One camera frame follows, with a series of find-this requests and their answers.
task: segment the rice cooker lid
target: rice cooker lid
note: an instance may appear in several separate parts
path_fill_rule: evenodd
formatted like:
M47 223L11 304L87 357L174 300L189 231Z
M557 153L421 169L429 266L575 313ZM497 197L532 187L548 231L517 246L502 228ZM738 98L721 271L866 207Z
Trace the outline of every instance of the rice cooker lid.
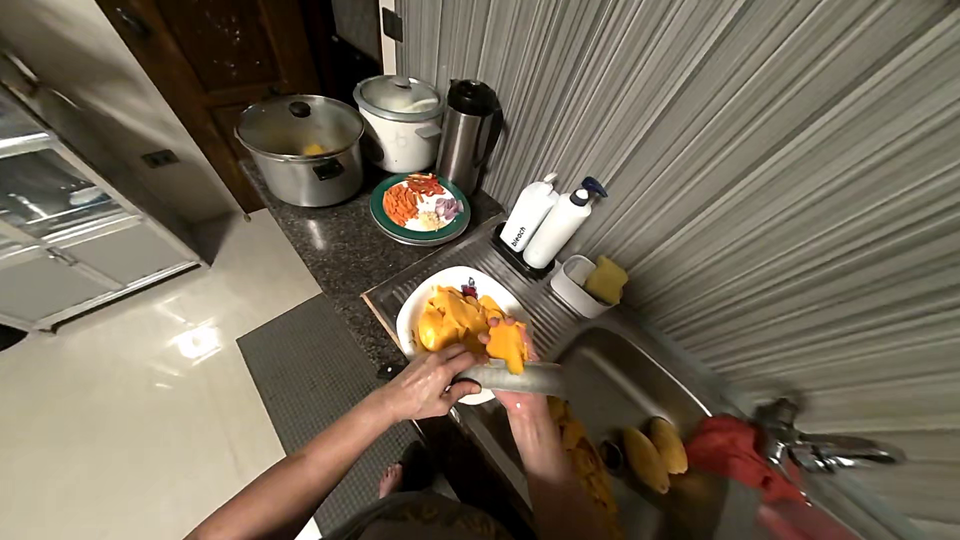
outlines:
M364 124L353 107L323 96L279 96L240 113L235 134L248 150L274 160L313 160L341 154Z
M400 75L377 75L353 89L357 105L371 114L400 122L420 122L443 112L443 99L433 86Z

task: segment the knife blade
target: knife blade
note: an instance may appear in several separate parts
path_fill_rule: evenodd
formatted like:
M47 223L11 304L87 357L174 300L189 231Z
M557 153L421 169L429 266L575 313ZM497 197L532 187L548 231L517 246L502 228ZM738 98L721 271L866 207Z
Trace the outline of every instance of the knife blade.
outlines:
M523 362L523 373L513 375L507 371L506 361L491 358L489 364L473 366L454 376L453 382L458 380L473 380L490 390L546 394L559 398L566 393L564 368L553 362Z

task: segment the faucet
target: faucet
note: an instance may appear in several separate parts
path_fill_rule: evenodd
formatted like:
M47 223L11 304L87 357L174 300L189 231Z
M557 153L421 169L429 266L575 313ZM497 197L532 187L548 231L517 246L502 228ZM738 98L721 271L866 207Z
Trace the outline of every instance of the faucet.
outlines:
M786 398L756 408L754 420L762 432L760 455L793 483L786 459L809 473L835 473L851 467L894 465L906 461L903 450L848 435L804 433L793 426L800 407Z

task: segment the white tile floor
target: white tile floor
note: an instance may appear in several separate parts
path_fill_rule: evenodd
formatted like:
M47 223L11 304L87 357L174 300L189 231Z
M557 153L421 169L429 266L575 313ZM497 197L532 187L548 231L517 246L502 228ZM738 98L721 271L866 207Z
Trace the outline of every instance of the white tile floor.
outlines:
M234 339L320 288L252 218L211 269L0 353L0 538L181 538L283 457Z

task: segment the knife handle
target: knife handle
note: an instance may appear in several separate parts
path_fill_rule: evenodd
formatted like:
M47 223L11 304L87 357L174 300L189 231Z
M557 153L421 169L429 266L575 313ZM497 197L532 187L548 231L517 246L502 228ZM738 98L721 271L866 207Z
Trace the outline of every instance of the knife handle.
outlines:
M389 364L384 364L380 366L380 369L376 370L376 377L380 380L385 380L387 382L391 381L403 371L403 368L407 367L410 363L410 360L403 359Z

